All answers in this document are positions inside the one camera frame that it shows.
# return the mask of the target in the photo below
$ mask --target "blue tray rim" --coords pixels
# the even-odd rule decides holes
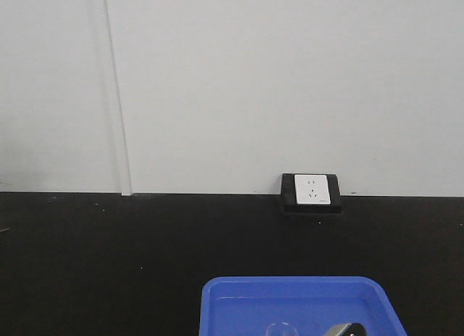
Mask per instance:
[[[210,323],[210,291],[212,287],[221,283],[237,282],[306,282],[306,283],[363,283],[371,286],[378,295],[387,316],[398,336],[407,336],[405,329],[398,319],[382,286],[370,278],[364,276],[219,276],[208,281],[202,290],[202,307],[200,317],[200,336],[208,335]]]

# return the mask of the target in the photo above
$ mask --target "clear glass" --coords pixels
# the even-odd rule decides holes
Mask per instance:
[[[289,323],[280,322],[269,325],[265,336],[299,336],[299,334]]]

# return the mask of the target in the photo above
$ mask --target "black countertop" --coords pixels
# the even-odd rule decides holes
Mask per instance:
[[[0,193],[0,335],[197,335],[216,276],[366,276],[410,336],[464,331],[464,199]]]

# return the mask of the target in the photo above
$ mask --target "blue plastic tray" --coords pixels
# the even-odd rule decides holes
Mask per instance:
[[[367,278],[221,277],[203,288],[199,336],[265,336],[280,322],[299,336],[355,322],[368,336],[407,336],[384,290]]]

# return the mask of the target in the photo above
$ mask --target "power outlet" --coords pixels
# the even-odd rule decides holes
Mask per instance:
[[[335,174],[282,174],[281,209],[286,215],[341,213]]]
[[[295,193],[299,205],[330,205],[327,175],[295,174]]]

